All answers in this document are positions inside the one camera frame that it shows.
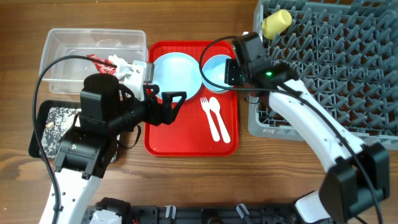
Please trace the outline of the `small light blue bowl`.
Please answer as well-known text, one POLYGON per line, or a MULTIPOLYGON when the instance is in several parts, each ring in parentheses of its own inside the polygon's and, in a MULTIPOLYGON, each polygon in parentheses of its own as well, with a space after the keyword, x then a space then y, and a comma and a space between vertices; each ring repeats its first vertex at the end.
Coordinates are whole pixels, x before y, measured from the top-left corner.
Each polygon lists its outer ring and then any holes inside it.
POLYGON ((230 87, 224 82, 226 60, 231 59, 227 55, 215 55, 206 61, 203 66, 203 73, 211 82, 223 86, 230 87))

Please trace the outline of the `yellow plastic cup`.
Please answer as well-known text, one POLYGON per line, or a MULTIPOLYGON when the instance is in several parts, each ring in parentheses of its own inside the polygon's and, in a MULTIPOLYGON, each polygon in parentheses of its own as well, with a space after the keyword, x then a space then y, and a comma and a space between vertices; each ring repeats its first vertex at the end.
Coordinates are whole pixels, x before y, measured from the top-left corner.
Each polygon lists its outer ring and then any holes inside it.
POLYGON ((292 15, 289 11, 281 9, 266 17, 262 22, 263 36, 272 40, 277 33, 281 34, 292 24, 292 15))

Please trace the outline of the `food leftovers rice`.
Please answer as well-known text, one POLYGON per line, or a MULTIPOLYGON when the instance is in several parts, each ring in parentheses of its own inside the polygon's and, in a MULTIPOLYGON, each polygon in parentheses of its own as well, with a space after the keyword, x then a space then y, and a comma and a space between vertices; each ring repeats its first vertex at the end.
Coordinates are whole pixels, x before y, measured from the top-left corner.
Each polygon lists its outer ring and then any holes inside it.
POLYGON ((75 115, 80 111, 81 108, 50 108, 41 139, 43 150, 48 159, 56 157, 58 141, 71 128, 75 115))

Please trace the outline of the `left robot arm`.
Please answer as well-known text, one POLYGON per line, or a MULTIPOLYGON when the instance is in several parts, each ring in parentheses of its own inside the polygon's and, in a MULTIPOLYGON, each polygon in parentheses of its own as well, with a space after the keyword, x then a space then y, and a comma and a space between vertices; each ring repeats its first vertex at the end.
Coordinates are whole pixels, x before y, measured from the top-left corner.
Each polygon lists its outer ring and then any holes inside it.
POLYGON ((74 118, 80 125, 72 125, 57 143, 53 189, 40 222, 80 223, 118 149, 117 136, 141 122, 173 123, 186 97, 184 91, 163 92, 161 103, 154 95, 139 101, 113 75, 85 78, 81 112, 74 118))

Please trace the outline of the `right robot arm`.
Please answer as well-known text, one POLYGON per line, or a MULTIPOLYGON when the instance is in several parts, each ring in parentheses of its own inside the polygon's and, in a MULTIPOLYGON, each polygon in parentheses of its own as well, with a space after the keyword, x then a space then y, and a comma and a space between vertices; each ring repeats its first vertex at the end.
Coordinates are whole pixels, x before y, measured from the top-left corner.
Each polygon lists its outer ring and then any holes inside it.
POLYGON ((266 96, 271 109, 303 137, 326 176, 319 190, 294 202, 302 223, 345 223, 389 197, 389 154, 379 142, 365 143, 344 128, 309 93, 289 64, 273 64, 258 33, 231 37, 236 58, 227 63, 225 82, 238 91, 266 96))

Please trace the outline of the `grey dishwasher rack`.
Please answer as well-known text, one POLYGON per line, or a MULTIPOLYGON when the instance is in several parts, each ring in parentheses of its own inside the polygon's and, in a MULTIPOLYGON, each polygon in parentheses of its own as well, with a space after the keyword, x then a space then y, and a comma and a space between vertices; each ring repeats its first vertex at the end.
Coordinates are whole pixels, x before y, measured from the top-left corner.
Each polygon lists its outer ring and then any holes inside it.
POLYGON ((260 0, 253 29, 285 9, 291 26, 264 42, 316 100, 368 144, 397 149, 397 0, 260 0))

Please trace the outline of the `large light blue plate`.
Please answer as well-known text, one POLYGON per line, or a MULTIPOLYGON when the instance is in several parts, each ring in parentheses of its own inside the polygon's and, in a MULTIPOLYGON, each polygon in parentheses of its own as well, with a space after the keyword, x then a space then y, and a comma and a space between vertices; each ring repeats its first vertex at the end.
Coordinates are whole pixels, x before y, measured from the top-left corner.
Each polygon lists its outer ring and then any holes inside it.
POLYGON ((190 55, 171 52, 154 61, 153 84, 159 86, 157 97, 163 92, 185 91, 186 100, 193 98, 201 88, 202 79, 198 62, 190 55))

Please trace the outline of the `white plastic spoon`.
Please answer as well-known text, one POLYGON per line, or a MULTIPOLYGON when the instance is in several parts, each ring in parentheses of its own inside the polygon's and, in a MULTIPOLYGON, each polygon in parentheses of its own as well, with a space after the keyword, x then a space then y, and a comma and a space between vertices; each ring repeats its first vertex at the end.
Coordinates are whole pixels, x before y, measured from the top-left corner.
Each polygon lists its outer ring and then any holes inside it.
POLYGON ((231 142, 231 137, 221 117, 221 105, 215 97, 211 97, 209 103, 210 103, 210 110, 212 110, 212 112, 214 112, 217 117, 218 125, 221 131, 221 137, 223 138, 224 143, 228 144, 231 142))

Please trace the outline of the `crumpled white tissue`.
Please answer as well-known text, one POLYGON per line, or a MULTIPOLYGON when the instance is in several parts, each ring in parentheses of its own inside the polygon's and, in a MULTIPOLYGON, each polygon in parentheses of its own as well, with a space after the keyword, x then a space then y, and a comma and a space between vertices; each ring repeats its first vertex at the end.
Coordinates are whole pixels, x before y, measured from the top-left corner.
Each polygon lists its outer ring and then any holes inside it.
POLYGON ((118 80, 123 79, 130 72, 131 66, 123 58, 119 58, 117 55, 110 55, 108 60, 116 66, 110 71, 110 74, 114 75, 118 80))

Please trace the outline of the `white plastic fork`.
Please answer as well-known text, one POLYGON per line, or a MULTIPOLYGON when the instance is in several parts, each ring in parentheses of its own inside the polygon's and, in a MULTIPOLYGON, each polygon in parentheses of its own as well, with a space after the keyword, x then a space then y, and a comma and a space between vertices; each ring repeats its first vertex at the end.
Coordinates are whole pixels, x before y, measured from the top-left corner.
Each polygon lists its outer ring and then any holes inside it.
POLYGON ((201 97, 200 98, 200 103, 201 103, 201 107, 203 109, 203 111, 206 114, 207 120, 208 120, 208 124, 210 127, 210 131, 211 131, 211 136, 214 140, 214 142, 218 142, 220 140, 220 134, 218 133, 218 130, 215 126, 215 123, 213 121, 213 118, 211 116, 210 113, 210 104, 208 102, 208 100, 205 97, 201 97))

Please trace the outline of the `red plastic tray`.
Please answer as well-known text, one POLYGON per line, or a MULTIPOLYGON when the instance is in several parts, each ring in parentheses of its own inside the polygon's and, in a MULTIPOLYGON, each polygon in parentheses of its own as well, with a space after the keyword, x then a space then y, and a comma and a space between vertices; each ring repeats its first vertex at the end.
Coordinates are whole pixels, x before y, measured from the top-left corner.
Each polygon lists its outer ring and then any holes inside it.
MULTIPOLYGON (((203 49, 211 40, 165 40, 156 42, 149 49, 149 62, 155 62, 160 56, 171 52, 190 55, 197 62, 203 49)), ((234 58, 233 47, 223 41, 206 51, 202 65, 215 55, 227 55, 234 58)), ((170 124, 153 126, 145 124, 144 146, 155 156, 165 157, 217 157, 232 154, 239 146, 238 94, 236 91, 216 94, 201 86, 198 93, 183 103, 176 120, 170 124), (221 117, 231 137, 230 143, 223 140, 214 142, 203 111, 200 98, 209 100, 215 97, 221 106, 221 117)))

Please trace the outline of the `red snack wrapper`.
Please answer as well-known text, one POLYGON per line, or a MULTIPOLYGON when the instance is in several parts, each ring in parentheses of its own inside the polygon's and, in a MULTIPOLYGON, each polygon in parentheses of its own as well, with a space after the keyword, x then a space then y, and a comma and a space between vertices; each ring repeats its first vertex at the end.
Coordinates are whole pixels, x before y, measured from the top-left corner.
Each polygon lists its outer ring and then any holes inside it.
POLYGON ((98 60, 98 61, 102 62, 102 63, 93 62, 95 67, 96 67, 96 69, 97 69, 97 71, 99 71, 100 73, 108 73, 108 74, 111 74, 111 75, 115 74, 116 66, 109 59, 99 58, 95 54, 87 55, 87 57, 93 58, 95 60, 98 60))

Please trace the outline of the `clear plastic bin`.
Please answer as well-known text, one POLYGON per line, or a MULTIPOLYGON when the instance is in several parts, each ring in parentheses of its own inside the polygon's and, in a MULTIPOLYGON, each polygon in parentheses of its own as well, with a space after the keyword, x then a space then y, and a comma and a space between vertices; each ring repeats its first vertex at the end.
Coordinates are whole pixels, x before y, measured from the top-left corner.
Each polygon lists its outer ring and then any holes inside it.
MULTIPOLYGON (((146 34, 142 30, 56 28, 48 33, 39 70, 68 55, 93 54, 99 58, 116 55, 132 63, 135 60, 146 61, 147 53, 146 34)), ((93 62, 68 59, 52 66, 42 81, 49 83, 52 93, 78 95, 84 79, 95 73, 98 70, 93 62)))

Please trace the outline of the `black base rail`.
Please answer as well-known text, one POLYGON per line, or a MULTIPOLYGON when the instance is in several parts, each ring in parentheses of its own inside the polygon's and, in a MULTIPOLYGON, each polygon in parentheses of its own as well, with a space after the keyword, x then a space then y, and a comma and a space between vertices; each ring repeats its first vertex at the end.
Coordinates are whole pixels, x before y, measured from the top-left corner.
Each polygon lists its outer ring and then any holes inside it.
POLYGON ((223 207, 175 207, 173 205, 132 206, 126 219, 127 224, 163 223, 207 223, 210 218, 218 218, 223 223, 298 223, 299 218, 289 205, 235 205, 223 207))

